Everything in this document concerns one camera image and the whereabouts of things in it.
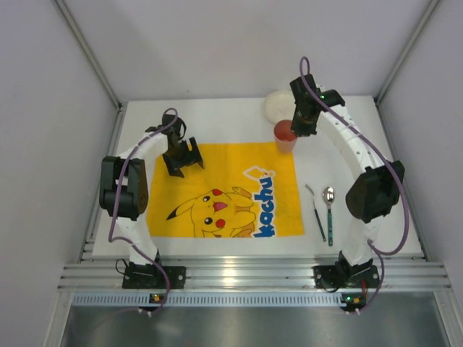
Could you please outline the pink plastic cup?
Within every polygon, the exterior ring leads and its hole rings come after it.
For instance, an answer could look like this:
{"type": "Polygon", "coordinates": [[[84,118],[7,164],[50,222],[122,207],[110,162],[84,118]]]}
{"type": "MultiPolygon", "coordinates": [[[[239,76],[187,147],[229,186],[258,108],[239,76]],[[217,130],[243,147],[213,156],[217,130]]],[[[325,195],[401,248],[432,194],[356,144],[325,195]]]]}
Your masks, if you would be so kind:
{"type": "Polygon", "coordinates": [[[293,151],[297,137],[291,129],[290,120],[281,120],[273,128],[273,135],[278,150],[283,154],[289,154],[293,151]]]}

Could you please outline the cream round plate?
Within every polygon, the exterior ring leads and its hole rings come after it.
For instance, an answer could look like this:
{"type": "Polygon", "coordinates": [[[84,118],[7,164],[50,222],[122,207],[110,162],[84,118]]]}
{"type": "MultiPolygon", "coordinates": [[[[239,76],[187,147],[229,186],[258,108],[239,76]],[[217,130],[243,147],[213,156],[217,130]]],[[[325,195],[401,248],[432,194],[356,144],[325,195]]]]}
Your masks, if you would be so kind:
{"type": "Polygon", "coordinates": [[[264,116],[271,123],[282,120],[292,120],[295,110],[295,100],[289,90],[277,90],[268,94],[264,99],[264,116]]]}

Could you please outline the yellow cartoon placemat cloth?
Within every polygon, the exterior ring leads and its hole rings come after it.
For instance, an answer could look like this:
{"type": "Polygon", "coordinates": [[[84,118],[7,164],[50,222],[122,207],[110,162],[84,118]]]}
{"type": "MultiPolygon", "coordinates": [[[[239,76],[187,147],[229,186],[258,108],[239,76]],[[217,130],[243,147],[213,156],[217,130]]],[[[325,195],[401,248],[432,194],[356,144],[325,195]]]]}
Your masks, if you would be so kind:
{"type": "Polygon", "coordinates": [[[153,237],[272,238],[304,234],[292,154],[273,142],[201,144],[204,165],[168,174],[156,160],[146,212],[153,237]]]}

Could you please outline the fork with green handle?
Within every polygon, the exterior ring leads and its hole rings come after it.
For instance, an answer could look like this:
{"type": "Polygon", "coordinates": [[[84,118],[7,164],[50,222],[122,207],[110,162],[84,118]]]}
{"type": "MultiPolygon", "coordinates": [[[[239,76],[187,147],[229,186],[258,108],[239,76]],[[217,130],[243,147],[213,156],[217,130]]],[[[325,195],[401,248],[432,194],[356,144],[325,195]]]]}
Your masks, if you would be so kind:
{"type": "Polygon", "coordinates": [[[317,206],[316,206],[316,203],[315,203],[315,193],[314,193],[314,191],[312,190],[312,188],[311,188],[308,184],[305,184],[305,188],[308,190],[308,192],[309,192],[309,193],[311,194],[311,196],[312,196],[313,211],[314,211],[314,214],[315,214],[315,219],[316,219],[316,221],[317,221],[318,228],[319,228],[319,231],[320,231],[322,240],[323,240],[323,242],[327,242],[327,238],[326,238],[325,232],[324,232],[324,230],[323,230],[323,226],[322,226],[322,223],[321,223],[321,219],[320,219],[320,216],[319,216],[319,213],[318,213],[318,209],[317,209],[317,206]]]}

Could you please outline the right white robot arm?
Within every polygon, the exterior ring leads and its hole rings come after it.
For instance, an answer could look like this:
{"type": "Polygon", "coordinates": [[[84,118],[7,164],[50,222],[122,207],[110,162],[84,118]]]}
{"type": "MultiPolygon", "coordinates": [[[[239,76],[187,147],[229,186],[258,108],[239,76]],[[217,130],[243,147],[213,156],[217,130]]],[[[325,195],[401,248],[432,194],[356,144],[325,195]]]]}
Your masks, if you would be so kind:
{"type": "Polygon", "coordinates": [[[187,121],[200,138],[203,166],[187,172],[176,214],[198,242],[199,255],[310,256],[338,254],[351,266],[368,262],[388,207],[376,207],[380,184],[395,192],[392,164],[361,140],[347,110],[322,113],[318,133],[295,154],[281,154],[270,138],[264,98],[190,100],[187,121]],[[338,249],[315,240],[315,220],[302,214],[302,183],[334,178],[353,184],[348,219],[336,224],[338,249]]]}

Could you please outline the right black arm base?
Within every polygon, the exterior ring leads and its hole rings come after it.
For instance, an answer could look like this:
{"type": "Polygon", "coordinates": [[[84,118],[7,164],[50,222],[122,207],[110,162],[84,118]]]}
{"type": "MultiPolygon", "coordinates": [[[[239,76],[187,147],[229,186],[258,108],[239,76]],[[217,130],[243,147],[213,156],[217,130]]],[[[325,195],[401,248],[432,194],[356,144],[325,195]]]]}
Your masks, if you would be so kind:
{"type": "Polygon", "coordinates": [[[351,266],[345,259],[333,265],[318,265],[313,268],[315,287],[333,293],[345,288],[377,288],[380,280],[378,268],[370,259],[360,265],[351,266]]]}

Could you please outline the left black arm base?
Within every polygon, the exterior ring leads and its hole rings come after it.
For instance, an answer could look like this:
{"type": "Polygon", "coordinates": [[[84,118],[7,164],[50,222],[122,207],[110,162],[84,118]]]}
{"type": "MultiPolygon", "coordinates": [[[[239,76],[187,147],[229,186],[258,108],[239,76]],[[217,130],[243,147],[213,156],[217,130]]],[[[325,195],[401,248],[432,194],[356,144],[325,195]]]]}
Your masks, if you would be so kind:
{"type": "Polygon", "coordinates": [[[122,275],[123,289],[183,289],[187,269],[184,266],[163,266],[163,273],[155,265],[136,265],[119,258],[115,270],[122,275]]]}

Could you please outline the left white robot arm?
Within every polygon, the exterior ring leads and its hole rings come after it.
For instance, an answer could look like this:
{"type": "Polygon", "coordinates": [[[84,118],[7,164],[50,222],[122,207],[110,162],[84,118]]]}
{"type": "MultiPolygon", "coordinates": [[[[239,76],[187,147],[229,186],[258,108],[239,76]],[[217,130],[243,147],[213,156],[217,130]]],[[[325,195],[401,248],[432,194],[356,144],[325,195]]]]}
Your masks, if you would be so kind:
{"type": "Polygon", "coordinates": [[[169,140],[183,126],[177,110],[168,108],[160,125],[149,127],[135,144],[101,162],[99,205],[111,218],[108,242],[125,243],[134,265],[154,266],[157,262],[158,248],[144,217],[149,203],[147,168],[167,153],[169,140]]]}

